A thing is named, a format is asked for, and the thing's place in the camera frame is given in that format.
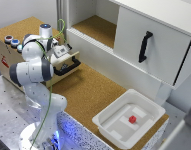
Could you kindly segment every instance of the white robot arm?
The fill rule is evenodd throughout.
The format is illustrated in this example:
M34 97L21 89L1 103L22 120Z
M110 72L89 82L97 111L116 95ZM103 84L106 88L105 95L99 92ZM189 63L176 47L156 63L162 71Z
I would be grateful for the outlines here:
M30 144L20 146L20 149L30 148L37 135L33 150L50 149L50 147L61 149L62 147L60 142L56 145L53 142L51 145L50 139L58 130L56 115L66 108L67 100L58 94L51 93L50 96L49 90L40 83L51 80L54 74L53 66L44 58L48 51L58 45L57 40L50 37L52 37L52 29L48 24L40 26L40 35L27 34L22 43L22 56L25 62L13 64L10 67L10 78L14 83L23 86L27 103L41 109L40 123L29 138Z

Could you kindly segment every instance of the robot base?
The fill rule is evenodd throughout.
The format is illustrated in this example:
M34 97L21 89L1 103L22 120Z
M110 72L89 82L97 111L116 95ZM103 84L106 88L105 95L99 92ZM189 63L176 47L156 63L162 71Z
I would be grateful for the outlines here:
M32 123L21 132L19 137L19 150L44 150L42 144L41 145L34 144L32 149L30 149L33 141L30 141L29 138L34 132L37 125L39 125L39 122ZM64 145L65 142L64 140L65 140L64 138L59 139L60 145Z

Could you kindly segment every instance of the wooden countertop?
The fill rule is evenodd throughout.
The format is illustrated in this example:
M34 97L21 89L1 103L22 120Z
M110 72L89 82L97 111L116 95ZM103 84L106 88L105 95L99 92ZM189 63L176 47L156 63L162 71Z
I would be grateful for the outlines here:
M31 17L4 27L0 29L0 40L4 42L4 37L9 34L17 39L22 39L28 33L38 34L39 25L42 23ZM58 31L53 29L53 35L57 33ZM118 148L99 133L97 126L92 123L92 118L124 92L126 89L84 63L76 72L53 86L53 93L61 94L67 98L68 105L65 111L114 149ZM164 115L132 150L141 149L167 119L168 115Z
M110 1L191 36L191 4L187 2L189 0Z

